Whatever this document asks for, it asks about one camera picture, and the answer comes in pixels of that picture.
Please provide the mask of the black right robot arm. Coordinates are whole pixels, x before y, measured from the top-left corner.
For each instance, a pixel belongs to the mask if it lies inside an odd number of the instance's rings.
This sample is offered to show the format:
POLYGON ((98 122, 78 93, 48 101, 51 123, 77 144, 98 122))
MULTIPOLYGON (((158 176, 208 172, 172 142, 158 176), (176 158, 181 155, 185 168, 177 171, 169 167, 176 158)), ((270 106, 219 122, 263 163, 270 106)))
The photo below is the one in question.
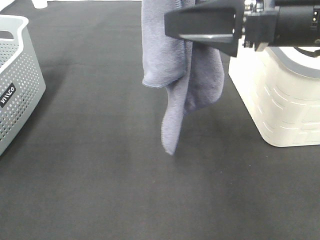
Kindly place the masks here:
POLYGON ((168 37, 211 46, 228 56, 245 48, 319 47, 318 0, 208 0, 167 12, 168 37))

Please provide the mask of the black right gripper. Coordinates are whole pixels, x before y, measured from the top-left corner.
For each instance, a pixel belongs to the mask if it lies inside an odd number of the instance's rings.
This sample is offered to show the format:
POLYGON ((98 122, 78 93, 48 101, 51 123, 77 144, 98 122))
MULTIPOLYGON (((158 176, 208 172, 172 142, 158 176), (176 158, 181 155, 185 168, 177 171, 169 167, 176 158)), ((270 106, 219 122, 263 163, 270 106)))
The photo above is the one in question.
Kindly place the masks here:
POLYGON ((208 0, 164 15, 165 35, 211 46, 228 56, 243 47, 262 52, 274 41, 279 8, 274 0, 208 0))

